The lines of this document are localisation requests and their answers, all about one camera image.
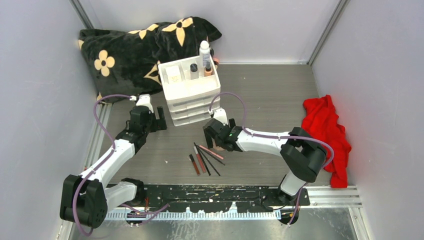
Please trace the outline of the dark red lip gloss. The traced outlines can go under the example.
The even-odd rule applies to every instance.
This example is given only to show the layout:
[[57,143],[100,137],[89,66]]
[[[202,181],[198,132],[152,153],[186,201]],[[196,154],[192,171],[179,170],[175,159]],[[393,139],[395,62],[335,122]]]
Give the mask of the dark red lip gloss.
[[194,156],[192,154],[189,155],[189,159],[190,159],[190,161],[191,161],[191,163],[192,163],[192,165],[194,167],[194,170],[195,170],[196,174],[198,176],[200,176],[201,175],[200,170],[199,170],[199,168],[198,168],[198,166],[197,166],[197,164],[195,162]]

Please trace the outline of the black cap clear bottle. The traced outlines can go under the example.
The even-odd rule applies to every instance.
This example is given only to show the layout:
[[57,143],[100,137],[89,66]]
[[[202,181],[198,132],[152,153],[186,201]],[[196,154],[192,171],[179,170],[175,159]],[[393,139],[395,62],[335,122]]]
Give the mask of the black cap clear bottle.
[[196,63],[192,63],[189,66],[189,70],[190,70],[190,79],[191,80],[195,80],[199,78],[199,68],[198,65]]

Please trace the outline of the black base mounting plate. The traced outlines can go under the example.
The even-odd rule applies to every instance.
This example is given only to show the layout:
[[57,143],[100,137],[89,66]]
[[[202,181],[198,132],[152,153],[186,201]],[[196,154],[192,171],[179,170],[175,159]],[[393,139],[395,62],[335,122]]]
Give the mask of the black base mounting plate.
[[268,185],[169,185],[146,184],[141,197],[126,202],[133,208],[147,207],[157,211],[165,205],[171,213],[226,213],[232,205],[237,213],[266,213],[273,209],[287,207],[293,209],[296,204],[309,206],[308,191],[301,191],[300,199],[283,199],[278,186]]

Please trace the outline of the red cloth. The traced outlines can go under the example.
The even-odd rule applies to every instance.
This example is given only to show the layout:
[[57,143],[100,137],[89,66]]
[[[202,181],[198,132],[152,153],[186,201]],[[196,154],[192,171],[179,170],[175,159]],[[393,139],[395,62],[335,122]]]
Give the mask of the red cloth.
[[309,98],[303,102],[305,117],[301,127],[313,138],[329,144],[335,153],[331,163],[324,169],[332,173],[330,185],[332,188],[348,186],[347,166],[352,150],[347,141],[346,129],[338,123],[339,116],[330,95],[320,98]]

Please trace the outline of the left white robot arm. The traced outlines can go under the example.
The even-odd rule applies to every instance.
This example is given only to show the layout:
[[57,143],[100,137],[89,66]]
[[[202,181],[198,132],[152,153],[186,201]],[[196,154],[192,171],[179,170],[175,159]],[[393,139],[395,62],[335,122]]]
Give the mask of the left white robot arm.
[[149,133],[167,129],[164,109],[154,111],[150,105],[135,106],[129,112],[126,127],[106,152],[90,168],[79,175],[70,174],[63,181],[59,216],[62,220],[98,228],[107,213],[122,204],[141,206],[146,200],[144,183],[123,178],[109,187],[117,171],[136,155],[146,143]]

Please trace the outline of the small cream box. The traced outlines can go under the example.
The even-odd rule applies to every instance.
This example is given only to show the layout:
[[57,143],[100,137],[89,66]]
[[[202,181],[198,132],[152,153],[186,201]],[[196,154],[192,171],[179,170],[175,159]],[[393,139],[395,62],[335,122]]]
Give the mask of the small cream box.
[[172,65],[165,68],[168,84],[177,84],[183,81],[182,73],[178,65]]

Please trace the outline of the white spray bottle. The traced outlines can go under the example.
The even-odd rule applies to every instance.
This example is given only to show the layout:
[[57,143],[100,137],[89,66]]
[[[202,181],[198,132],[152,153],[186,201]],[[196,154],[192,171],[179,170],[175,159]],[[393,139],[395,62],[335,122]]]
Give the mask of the white spray bottle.
[[206,67],[210,62],[211,48],[207,40],[203,40],[199,45],[199,56],[201,58],[202,66]]

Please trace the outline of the red lip gloss tube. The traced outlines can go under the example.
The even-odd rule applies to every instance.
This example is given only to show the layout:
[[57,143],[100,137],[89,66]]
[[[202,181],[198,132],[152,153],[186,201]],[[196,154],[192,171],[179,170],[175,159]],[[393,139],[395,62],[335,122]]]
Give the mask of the red lip gloss tube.
[[200,166],[202,172],[203,173],[206,173],[207,171],[206,171],[205,165],[204,165],[204,163],[202,161],[202,158],[201,158],[201,156],[200,156],[200,154],[198,152],[198,148],[196,146],[194,146],[193,147],[193,150],[194,150],[194,153],[195,153],[195,155],[197,157],[197,160],[198,160],[198,163],[199,163],[199,166]]

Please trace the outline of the beige foundation bottle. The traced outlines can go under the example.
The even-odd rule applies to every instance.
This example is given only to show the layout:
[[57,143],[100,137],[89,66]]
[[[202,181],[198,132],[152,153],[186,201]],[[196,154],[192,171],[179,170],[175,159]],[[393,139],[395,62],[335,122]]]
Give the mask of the beige foundation bottle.
[[212,73],[213,73],[213,68],[212,68],[211,62],[207,61],[204,67],[204,76],[205,77],[211,76]]

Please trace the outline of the white plastic drawer organizer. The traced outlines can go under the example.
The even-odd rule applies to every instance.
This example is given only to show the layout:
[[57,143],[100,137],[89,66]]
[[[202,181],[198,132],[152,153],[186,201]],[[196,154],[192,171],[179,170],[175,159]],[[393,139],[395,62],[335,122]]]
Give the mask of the white plastic drawer organizer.
[[[199,78],[190,79],[190,65],[197,64]],[[166,67],[178,65],[182,82],[168,84]],[[212,110],[220,107],[220,99],[214,97],[221,92],[221,83],[212,66],[212,75],[204,76],[204,68],[200,56],[183,58],[161,63],[158,66],[164,97],[174,126],[179,127],[209,119],[209,107]]]

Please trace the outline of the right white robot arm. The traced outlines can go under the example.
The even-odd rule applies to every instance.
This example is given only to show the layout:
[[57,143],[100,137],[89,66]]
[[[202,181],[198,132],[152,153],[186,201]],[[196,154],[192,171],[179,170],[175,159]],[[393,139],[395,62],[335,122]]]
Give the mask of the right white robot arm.
[[203,126],[208,148],[218,146],[228,152],[260,152],[282,157],[289,168],[278,189],[277,199],[291,205],[307,183],[313,183],[327,160],[323,143],[312,138],[303,128],[289,132],[257,132],[236,126],[234,120],[224,124],[217,119]]

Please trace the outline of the pink makeup pencil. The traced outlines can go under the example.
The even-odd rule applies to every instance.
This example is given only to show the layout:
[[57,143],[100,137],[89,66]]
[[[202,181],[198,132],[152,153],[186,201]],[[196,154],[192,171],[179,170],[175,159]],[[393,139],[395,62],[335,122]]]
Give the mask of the pink makeup pencil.
[[206,151],[207,153],[211,154],[212,156],[217,157],[218,159],[221,159],[221,160],[223,160],[223,159],[224,159],[224,157],[222,157],[221,155],[219,155],[219,154],[217,154],[217,153],[215,153],[215,152],[213,152],[213,151],[209,150],[208,148],[206,148],[206,147],[204,147],[204,146],[202,146],[202,145],[199,145],[199,147],[200,147],[201,149],[203,149],[204,151]]

